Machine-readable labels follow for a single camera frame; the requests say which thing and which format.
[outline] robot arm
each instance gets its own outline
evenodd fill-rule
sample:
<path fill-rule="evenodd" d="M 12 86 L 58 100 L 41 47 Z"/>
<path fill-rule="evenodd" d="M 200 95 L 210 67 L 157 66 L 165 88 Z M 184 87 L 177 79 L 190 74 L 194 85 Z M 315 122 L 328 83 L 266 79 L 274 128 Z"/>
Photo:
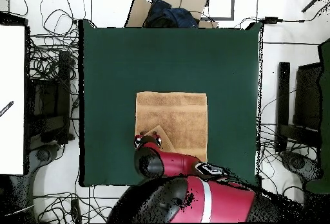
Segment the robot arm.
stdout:
<path fill-rule="evenodd" d="M 227 176 L 222 167 L 160 149 L 160 138 L 135 137 L 135 168 L 150 180 L 130 187 L 111 211 L 108 223 L 233 223 L 278 221 L 272 202 Z"/>

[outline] black joint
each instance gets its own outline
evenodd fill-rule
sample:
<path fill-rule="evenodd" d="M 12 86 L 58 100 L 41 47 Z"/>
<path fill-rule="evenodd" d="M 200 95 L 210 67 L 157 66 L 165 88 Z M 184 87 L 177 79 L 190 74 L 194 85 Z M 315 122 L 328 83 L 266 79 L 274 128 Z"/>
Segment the black joint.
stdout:
<path fill-rule="evenodd" d="M 147 178 L 160 178 L 164 165 L 158 154 L 148 147 L 141 147 L 134 154 L 135 170 Z"/>

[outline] white floor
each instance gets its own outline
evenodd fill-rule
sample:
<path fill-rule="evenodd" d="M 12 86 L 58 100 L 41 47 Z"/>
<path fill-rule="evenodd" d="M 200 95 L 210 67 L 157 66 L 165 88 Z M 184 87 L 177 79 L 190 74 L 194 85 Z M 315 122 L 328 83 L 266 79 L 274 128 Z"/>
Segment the white floor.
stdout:
<path fill-rule="evenodd" d="M 42 17 L 40 13 L 40 4 L 42 0 L 26 0 L 28 5 L 28 13 L 25 16 L 29 20 L 31 34 L 46 33 L 42 27 Z M 132 0 L 84 0 L 86 14 L 84 12 L 83 0 L 68 0 L 74 16 L 77 19 L 83 17 L 92 19 L 98 27 L 123 27 L 127 14 L 130 9 Z M 219 27 L 234 27 L 246 17 L 263 18 L 265 16 L 277 16 L 284 20 L 311 19 L 317 11 L 325 4 L 325 0 L 317 2 L 306 13 L 301 10 L 308 4 L 310 0 L 235 0 L 235 20 L 221 21 Z M 8 7 L 6 0 L 0 0 L 0 10 L 6 10 Z M 52 11 L 56 9 L 64 9 L 69 12 L 69 6 L 66 0 L 44 0 L 41 5 L 44 20 Z M 26 7 L 23 0 L 10 0 L 10 11 L 24 14 Z M 212 17 L 228 17 L 230 16 L 230 0 L 210 0 L 209 10 L 205 12 Z M 54 28 L 56 19 L 49 21 L 49 28 Z M 329 27 L 329 11 L 320 14 L 315 20 L 306 23 L 278 23 L 274 25 L 266 25 L 264 28 L 264 47 L 263 47 L 263 79 L 262 79 L 262 107 L 268 102 L 276 98 L 277 86 L 277 66 L 281 61 L 291 63 L 291 89 L 295 89 L 295 73 L 300 65 L 318 62 L 317 45 L 301 45 L 301 44 L 277 44 L 281 42 L 290 43 L 313 43 L 320 44 L 330 38 Z M 250 21 L 242 23 L 245 28 Z M 70 21 L 65 17 L 61 18 L 57 31 L 65 31 Z M 290 122 L 293 117 L 294 93 L 290 96 Z M 276 102 L 268 105 L 262 115 L 262 123 L 275 123 L 275 106 Z M 78 110 L 73 117 L 78 117 Z M 43 167 L 37 173 L 34 184 L 34 195 L 40 196 L 45 194 L 54 194 L 61 192 L 74 192 L 75 180 L 79 166 L 79 144 L 78 139 L 70 142 L 65 149 L 64 155 L 60 160 L 52 162 L 50 165 Z M 286 171 L 280 162 L 272 162 L 263 164 L 263 171 L 271 177 L 276 184 L 278 193 L 282 193 L 283 189 L 290 185 L 300 186 L 299 179 L 296 175 Z M 275 186 L 268 179 L 263 181 L 263 187 L 269 191 L 275 192 Z M 96 186 L 95 197 L 100 206 L 113 206 L 127 187 L 116 186 Z M 88 202 L 89 190 L 77 186 L 77 193 L 80 197 L 87 198 Z M 302 201 L 302 193 L 298 189 L 287 191 L 286 196 L 289 198 Z M 95 205 L 95 200 L 91 198 L 91 204 Z M 42 212 L 45 207 L 53 202 L 53 198 L 38 198 L 35 200 L 36 213 Z M 70 210 L 70 202 L 66 204 L 66 208 Z M 82 213 L 88 212 L 88 206 L 81 203 Z M 109 209 L 103 211 L 105 216 L 108 215 Z M 95 216 L 95 212 L 91 212 L 91 217 Z M 54 219 L 51 213 L 44 217 L 45 219 Z M 101 217 L 97 216 L 91 220 L 91 223 L 104 222 Z"/>

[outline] power adapter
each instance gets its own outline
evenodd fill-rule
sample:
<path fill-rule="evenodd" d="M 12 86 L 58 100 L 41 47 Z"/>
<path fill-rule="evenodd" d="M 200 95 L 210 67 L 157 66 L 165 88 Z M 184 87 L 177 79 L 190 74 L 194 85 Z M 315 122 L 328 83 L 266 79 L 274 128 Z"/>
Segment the power adapter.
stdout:
<path fill-rule="evenodd" d="M 79 200 L 77 198 L 71 201 L 71 215 L 75 224 L 82 224 Z"/>
<path fill-rule="evenodd" d="M 278 19 L 278 17 L 265 17 L 260 21 L 263 22 L 264 24 L 276 24 L 283 22 L 283 19 Z"/>

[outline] white stripe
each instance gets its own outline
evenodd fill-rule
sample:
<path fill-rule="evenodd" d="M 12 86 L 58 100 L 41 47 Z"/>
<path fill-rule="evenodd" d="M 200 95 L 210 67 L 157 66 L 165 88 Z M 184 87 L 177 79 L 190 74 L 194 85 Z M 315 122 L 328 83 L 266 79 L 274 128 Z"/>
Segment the white stripe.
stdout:
<path fill-rule="evenodd" d="M 209 184 L 202 179 L 200 179 L 204 188 L 204 210 L 201 223 L 211 222 L 211 210 L 212 210 L 212 195 Z"/>

